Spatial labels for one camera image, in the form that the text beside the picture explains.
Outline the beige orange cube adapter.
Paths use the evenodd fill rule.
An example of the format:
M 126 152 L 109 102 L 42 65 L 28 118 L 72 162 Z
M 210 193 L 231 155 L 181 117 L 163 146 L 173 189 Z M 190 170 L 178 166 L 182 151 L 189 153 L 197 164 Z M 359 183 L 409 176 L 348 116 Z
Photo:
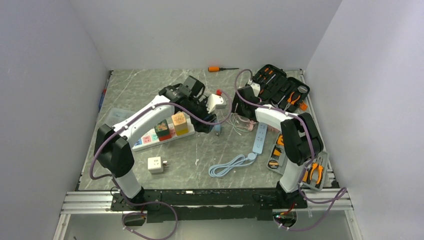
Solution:
M 178 112 L 172 115 L 171 119 L 172 119 L 173 126 L 176 130 L 188 128 L 187 119 L 184 113 Z

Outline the light blue power strip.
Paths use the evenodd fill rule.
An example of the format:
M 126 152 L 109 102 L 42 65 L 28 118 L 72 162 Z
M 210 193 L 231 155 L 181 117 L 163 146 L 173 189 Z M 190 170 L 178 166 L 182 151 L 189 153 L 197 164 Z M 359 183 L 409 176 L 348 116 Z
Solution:
M 253 147 L 252 147 L 253 153 L 258 155 L 262 154 L 267 130 L 268 130 L 268 126 L 266 124 L 262 122 L 258 124 Z

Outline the green cube socket adapter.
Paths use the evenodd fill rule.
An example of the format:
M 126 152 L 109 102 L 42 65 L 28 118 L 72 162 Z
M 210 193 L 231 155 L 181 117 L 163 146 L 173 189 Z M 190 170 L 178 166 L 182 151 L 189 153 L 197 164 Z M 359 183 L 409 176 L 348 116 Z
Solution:
M 169 130 L 169 125 L 166 119 L 162 120 L 161 122 L 159 122 L 155 127 L 154 127 L 154 131 L 155 134 L 157 133 L 170 133 Z

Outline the red cube socket adapter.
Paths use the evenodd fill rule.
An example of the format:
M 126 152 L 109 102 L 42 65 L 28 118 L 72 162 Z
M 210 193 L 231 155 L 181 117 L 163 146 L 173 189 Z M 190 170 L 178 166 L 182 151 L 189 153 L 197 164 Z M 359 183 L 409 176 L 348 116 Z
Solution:
M 158 140 L 160 142 L 171 139 L 172 138 L 172 134 L 170 132 L 166 132 L 166 133 L 156 133 Z

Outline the black tool case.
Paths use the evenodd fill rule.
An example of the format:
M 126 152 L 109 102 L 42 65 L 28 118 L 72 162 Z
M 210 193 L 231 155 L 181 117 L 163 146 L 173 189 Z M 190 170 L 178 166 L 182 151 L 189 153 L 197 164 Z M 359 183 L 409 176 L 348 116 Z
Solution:
M 261 102 L 290 113 L 308 109 L 306 98 L 310 87 L 281 68 L 266 64 L 253 75 L 252 82 L 260 86 L 258 97 Z

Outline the white power strip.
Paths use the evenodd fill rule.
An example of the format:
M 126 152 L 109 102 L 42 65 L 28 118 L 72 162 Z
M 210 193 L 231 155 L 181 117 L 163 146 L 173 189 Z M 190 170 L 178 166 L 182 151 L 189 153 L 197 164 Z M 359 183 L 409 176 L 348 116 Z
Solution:
M 178 140 L 181 138 L 185 138 L 191 135 L 194 135 L 196 132 L 191 123 L 190 119 L 186 119 L 187 128 L 184 131 L 176 131 L 175 125 L 173 121 L 167 121 L 168 129 L 170 136 L 169 137 L 159 137 L 155 132 L 155 129 L 150 129 L 147 133 L 145 133 L 139 140 L 137 140 L 132 147 L 132 150 L 137 152 L 141 150 L 145 150 L 154 146 L 158 146 L 170 141 Z

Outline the clear plastic screw box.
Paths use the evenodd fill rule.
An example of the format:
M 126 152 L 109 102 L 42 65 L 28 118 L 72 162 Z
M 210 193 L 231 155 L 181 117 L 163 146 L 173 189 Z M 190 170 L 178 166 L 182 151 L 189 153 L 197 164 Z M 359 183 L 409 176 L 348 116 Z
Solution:
M 108 114 L 99 121 L 99 124 L 100 125 L 106 124 L 106 125 L 112 127 L 113 125 L 118 124 L 118 123 L 128 119 L 134 113 L 135 112 L 131 111 L 131 110 L 113 107 L 108 112 Z

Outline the white cube socket adapter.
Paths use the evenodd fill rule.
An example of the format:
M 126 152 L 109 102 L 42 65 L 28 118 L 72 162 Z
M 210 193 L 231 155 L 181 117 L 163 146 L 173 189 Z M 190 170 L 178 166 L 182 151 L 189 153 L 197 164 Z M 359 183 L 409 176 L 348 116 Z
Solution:
M 147 169 L 151 174 L 159 174 L 164 172 L 164 168 L 168 165 L 166 160 L 162 160 L 160 156 L 149 157 L 147 159 Z

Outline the blue cube socket adapter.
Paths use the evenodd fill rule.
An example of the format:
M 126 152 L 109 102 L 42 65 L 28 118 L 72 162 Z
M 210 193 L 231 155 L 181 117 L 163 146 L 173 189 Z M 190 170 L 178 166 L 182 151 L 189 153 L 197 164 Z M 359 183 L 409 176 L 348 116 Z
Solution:
M 219 122 L 219 119 L 218 119 L 218 117 L 217 116 L 215 116 L 214 117 L 214 120 L 213 120 L 213 122 L 214 123 L 218 123 Z M 221 135 L 221 124 L 216 124 L 216 125 L 213 125 L 213 128 L 212 128 L 212 132 L 216 135 L 216 136 L 220 136 Z

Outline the yellow cube socket adapter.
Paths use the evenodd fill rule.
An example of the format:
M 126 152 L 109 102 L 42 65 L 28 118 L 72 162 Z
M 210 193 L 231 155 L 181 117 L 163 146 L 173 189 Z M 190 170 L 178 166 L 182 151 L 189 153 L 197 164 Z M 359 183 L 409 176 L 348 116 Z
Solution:
M 182 135 L 185 135 L 185 134 L 187 134 L 188 132 L 189 132 L 189 127 L 188 127 L 188 124 L 187 123 L 185 123 L 185 124 L 179 124 L 179 125 L 174 125 L 174 129 L 175 129 L 175 134 L 177 135 L 177 136 L 182 136 Z

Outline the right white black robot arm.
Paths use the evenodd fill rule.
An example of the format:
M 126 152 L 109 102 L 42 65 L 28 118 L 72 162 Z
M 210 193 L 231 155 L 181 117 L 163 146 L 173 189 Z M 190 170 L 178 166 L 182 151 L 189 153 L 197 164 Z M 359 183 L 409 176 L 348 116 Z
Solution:
M 324 149 L 312 116 L 307 112 L 290 113 L 259 102 L 251 85 L 235 90 L 232 112 L 281 132 L 288 163 L 278 181 L 280 190 L 275 194 L 275 200 L 280 207 L 289 207 L 295 201 L 295 196 L 300 194 L 309 165 Z

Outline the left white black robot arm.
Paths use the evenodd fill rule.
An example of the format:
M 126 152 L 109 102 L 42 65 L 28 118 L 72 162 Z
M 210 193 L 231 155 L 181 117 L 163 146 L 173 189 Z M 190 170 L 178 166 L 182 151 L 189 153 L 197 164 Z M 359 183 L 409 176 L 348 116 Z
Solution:
M 227 102 L 217 94 L 205 96 L 205 87 L 189 76 L 184 83 L 161 89 L 148 105 L 126 120 L 113 126 L 103 124 L 97 130 L 94 160 L 109 170 L 117 187 L 125 194 L 123 202 L 129 209 L 139 209 L 145 194 L 133 171 L 133 146 L 161 121 L 178 112 L 190 116 L 196 132 L 209 133 L 217 123 L 214 111 L 226 107 Z

